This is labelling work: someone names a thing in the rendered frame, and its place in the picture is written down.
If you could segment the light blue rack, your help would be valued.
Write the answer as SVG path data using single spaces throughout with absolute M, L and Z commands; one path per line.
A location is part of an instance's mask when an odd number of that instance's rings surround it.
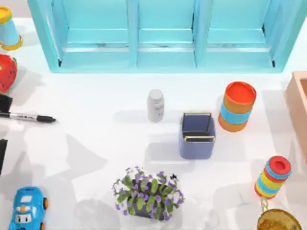
M 280 72 L 307 0 L 27 0 L 52 72 Z

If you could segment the white pill bottle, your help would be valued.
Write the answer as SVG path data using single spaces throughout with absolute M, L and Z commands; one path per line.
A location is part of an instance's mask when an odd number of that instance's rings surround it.
M 150 90 L 147 97 L 147 116 L 152 122 L 160 122 L 164 118 L 164 95 L 159 89 Z

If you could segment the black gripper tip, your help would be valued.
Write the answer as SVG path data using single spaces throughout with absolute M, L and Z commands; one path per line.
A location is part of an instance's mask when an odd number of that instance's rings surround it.
M 4 163 L 4 157 L 5 157 L 5 151 L 7 148 L 7 140 L 6 139 L 0 139 L 0 175 L 3 168 Z

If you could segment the orange and blue can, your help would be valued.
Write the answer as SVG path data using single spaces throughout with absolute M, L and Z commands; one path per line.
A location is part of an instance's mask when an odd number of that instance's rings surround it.
M 253 86 L 243 81 L 234 81 L 225 89 L 218 122 L 229 132 L 245 128 L 251 114 L 257 92 Z

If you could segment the black block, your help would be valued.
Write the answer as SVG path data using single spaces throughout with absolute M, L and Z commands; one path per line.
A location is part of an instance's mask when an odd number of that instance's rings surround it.
M 4 95 L 4 94 L 0 94 L 0 112 L 9 112 L 10 107 L 12 104 L 12 98 Z

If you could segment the blue toy car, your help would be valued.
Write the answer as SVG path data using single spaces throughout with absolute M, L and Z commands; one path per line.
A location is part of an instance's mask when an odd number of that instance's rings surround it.
M 46 230 L 44 217 L 47 208 L 48 199 L 40 188 L 26 186 L 18 189 L 8 230 Z

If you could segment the gold trophy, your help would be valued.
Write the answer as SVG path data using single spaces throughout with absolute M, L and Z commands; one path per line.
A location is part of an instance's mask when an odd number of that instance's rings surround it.
M 298 220 L 290 213 L 268 208 L 268 201 L 261 197 L 262 214 L 258 218 L 257 230 L 303 230 Z

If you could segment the purple flower plant pot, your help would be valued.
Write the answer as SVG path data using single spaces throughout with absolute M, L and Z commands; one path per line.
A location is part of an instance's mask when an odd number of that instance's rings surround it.
M 148 174 L 139 166 L 128 167 L 125 172 L 112 185 L 115 207 L 123 215 L 168 221 L 184 203 L 175 174 L 167 176 L 163 171 Z

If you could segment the stack of coloured rings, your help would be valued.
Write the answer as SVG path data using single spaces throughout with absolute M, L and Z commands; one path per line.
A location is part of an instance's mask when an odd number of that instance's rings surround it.
M 291 163 L 287 158 L 283 156 L 270 157 L 255 182 L 256 194 L 266 199 L 274 198 L 291 173 Z

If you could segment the blue square box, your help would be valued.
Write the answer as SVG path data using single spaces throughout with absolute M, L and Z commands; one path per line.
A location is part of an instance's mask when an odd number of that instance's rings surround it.
M 215 123 L 210 112 L 185 112 L 180 121 L 180 156 L 188 160 L 210 158 L 215 137 Z

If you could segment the black marker pen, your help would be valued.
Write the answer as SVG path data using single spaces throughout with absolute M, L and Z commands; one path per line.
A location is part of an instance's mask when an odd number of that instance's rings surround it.
M 40 123 L 53 123 L 56 119 L 45 115 L 29 115 L 22 113 L 0 112 L 0 117 Z

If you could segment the red strawberry toy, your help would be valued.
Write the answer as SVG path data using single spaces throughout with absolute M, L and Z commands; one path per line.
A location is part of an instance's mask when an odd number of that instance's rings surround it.
M 17 61 L 15 58 L 0 54 L 0 93 L 7 93 L 14 85 L 17 76 Z

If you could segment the blue and yellow cup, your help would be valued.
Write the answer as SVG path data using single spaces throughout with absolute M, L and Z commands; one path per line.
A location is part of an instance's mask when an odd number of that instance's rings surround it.
M 23 44 L 12 20 L 12 11 L 7 6 L 0 6 L 0 47 L 4 50 L 16 50 Z

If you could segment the salmon shallow box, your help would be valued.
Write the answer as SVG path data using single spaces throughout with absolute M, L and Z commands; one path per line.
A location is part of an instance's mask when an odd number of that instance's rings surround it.
M 307 71 L 294 71 L 285 91 L 293 126 L 307 156 Z

